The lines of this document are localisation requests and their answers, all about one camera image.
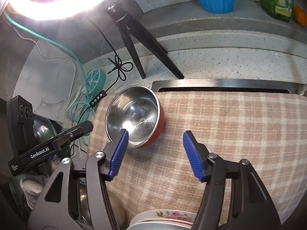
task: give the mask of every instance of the checkered tablecloth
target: checkered tablecloth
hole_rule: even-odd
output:
[[[154,209],[197,212],[205,184],[193,176],[182,145],[191,130],[198,142],[225,160],[249,159],[284,222],[307,189],[307,98],[293,94],[237,92],[157,93],[165,111],[165,129],[148,147],[127,150],[119,175],[108,183],[131,220]],[[88,155],[109,139],[106,110],[114,96],[97,109]],[[221,223],[227,220],[230,181]]]

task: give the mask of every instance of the orange fruit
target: orange fruit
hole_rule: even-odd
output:
[[[307,27],[307,14],[300,6],[294,5],[292,13],[293,18],[298,25]]]

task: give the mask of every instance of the pink flower pattern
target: pink flower pattern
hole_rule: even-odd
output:
[[[168,212],[166,211],[166,214],[163,214],[162,211],[156,212],[156,216],[166,218],[166,219],[174,219],[174,220],[183,220],[187,222],[192,222],[192,218],[188,216],[187,214],[180,214],[179,212]]]

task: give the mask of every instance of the round teal power strip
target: round teal power strip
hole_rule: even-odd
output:
[[[106,74],[100,69],[91,70],[86,77],[89,96],[95,97],[106,83]]]

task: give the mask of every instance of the ribbed blue pad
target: ribbed blue pad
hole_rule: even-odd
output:
[[[201,182],[205,178],[203,163],[187,132],[183,134],[183,146],[185,147],[185,152],[187,153],[194,176]]]
[[[110,172],[108,174],[108,177],[111,180],[113,180],[114,177],[118,175],[119,168],[122,164],[122,159],[124,158],[124,155],[126,153],[128,141],[129,141],[129,134],[128,131],[125,131],[125,133],[122,135],[121,140],[119,141],[119,144],[110,162]]]

